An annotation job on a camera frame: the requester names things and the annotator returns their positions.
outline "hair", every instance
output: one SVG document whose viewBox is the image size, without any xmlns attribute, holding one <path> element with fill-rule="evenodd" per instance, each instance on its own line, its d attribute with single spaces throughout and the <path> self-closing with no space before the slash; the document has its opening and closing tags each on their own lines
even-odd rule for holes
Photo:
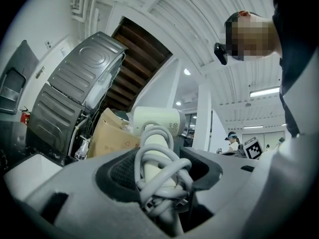
<svg viewBox="0 0 319 239">
<path fill-rule="evenodd" d="M 249 12 L 250 14 L 259 16 L 254 12 Z M 225 31 L 226 31 L 226 51 L 229 55 L 231 55 L 236 60 L 244 61 L 244 56 L 238 55 L 237 44 L 233 43 L 232 40 L 232 23 L 238 22 L 239 11 L 230 15 L 230 17 L 225 21 Z"/>
<path fill-rule="evenodd" d="M 229 137 L 231 134 L 236 134 L 236 132 L 230 131 L 230 132 L 228 133 L 228 137 Z M 233 138 L 236 138 L 236 142 L 238 142 L 238 144 L 240 144 L 240 141 L 239 141 L 239 139 L 238 139 L 237 136 L 236 136 L 236 137 L 233 137 Z"/>
</svg>

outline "ear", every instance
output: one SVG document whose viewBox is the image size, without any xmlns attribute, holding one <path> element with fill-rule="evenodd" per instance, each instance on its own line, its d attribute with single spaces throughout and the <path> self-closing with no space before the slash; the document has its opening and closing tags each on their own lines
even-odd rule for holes
<svg viewBox="0 0 319 239">
<path fill-rule="evenodd" d="M 247 16 L 250 17 L 251 14 L 249 12 L 247 12 L 246 10 L 241 10 L 240 12 L 238 12 L 239 16 Z"/>
</svg>

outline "brown cardboard box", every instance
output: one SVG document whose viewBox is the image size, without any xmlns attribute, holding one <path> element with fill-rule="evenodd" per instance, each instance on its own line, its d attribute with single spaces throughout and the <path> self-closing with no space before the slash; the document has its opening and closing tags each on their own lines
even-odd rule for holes
<svg viewBox="0 0 319 239">
<path fill-rule="evenodd" d="M 109 154 L 140 145 L 140 138 L 122 130 L 127 122 L 118 118 L 109 108 L 102 114 L 94 130 L 88 158 Z"/>
</svg>

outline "fire extinguisher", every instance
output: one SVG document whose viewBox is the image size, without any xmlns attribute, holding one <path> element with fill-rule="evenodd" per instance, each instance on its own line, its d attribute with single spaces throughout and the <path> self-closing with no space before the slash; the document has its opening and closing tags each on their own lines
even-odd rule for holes
<svg viewBox="0 0 319 239">
<path fill-rule="evenodd" d="M 24 107 L 24 108 L 25 108 L 25 110 L 23 110 L 21 113 L 20 122 L 23 122 L 24 124 L 28 125 L 29 119 L 30 119 L 30 112 L 27 109 L 27 107 Z"/>
</svg>

